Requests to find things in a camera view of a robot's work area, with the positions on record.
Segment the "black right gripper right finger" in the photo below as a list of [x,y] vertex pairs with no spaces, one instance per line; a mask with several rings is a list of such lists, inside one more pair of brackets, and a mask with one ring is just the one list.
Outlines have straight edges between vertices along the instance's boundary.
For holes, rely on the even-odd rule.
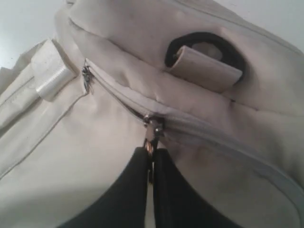
[[185,180],[166,149],[154,155],[153,203],[157,228],[238,228]]

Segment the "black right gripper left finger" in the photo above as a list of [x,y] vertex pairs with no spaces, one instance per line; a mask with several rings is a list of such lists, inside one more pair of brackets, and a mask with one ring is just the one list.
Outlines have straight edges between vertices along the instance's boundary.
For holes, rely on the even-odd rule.
[[62,228],[143,228],[149,155],[137,147],[118,179],[92,205]]

